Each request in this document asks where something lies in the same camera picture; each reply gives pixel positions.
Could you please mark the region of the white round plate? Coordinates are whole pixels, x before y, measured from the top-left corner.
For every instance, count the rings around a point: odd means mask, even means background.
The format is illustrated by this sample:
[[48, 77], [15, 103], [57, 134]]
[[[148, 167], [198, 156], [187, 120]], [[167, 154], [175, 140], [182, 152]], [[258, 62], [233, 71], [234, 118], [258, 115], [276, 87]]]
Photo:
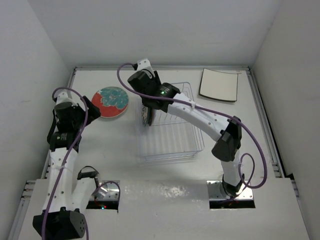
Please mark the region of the white round plate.
[[91, 102], [99, 108], [101, 117], [113, 117], [125, 112], [129, 105], [129, 96], [117, 86], [108, 86], [98, 90]]

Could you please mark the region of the square grey plate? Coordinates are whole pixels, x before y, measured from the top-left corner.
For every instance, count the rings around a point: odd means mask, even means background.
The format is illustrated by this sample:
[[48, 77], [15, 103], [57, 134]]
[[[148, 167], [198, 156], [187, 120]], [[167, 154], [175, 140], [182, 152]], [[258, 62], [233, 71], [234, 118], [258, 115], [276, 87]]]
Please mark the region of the square grey plate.
[[202, 97], [235, 103], [238, 100], [237, 73], [203, 69], [198, 94]]

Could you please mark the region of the red floral round plate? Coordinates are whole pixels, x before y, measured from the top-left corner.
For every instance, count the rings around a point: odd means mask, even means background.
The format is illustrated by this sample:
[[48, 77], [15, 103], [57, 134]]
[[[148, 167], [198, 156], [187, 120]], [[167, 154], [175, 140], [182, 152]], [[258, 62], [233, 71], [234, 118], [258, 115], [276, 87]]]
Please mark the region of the red floral round plate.
[[120, 117], [122, 117], [123, 115], [126, 114], [126, 111], [123, 111], [121, 112], [120, 114], [118, 115], [115, 115], [115, 116], [112, 116], [112, 117], [103, 117], [103, 116], [100, 116], [98, 119], [101, 120], [101, 121], [113, 121], [113, 120], [116, 120]]

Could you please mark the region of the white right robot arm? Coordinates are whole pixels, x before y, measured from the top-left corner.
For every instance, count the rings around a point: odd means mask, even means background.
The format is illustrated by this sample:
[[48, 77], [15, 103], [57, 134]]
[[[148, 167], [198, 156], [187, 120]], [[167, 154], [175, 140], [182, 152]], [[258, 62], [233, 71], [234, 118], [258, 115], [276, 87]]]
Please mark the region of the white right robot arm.
[[234, 197], [242, 186], [238, 170], [241, 126], [234, 120], [192, 107], [194, 101], [176, 86], [167, 82], [161, 83], [158, 75], [150, 78], [145, 71], [137, 71], [127, 82], [140, 94], [170, 99], [143, 97], [142, 103], [146, 107], [177, 116], [201, 129], [215, 141], [211, 153], [221, 162], [222, 186], [227, 195]]

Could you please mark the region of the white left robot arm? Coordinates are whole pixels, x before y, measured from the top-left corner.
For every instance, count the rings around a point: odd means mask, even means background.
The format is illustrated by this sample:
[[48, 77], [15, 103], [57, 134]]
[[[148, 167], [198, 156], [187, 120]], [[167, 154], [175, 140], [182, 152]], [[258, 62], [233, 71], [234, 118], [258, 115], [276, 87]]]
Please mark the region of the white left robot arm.
[[86, 97], [81, 107], [66, 93], [55, 98], [53, 121], [47, 135], [49, 144], [48, 190], [42, 213], [33, 217], [32, 226], [43, 240], [75, 240], [85, 235], [85, 210], [98, 186], [98, 171], [79, 173], [73, 185], [74, 167], [83, 127], [101, 116]]

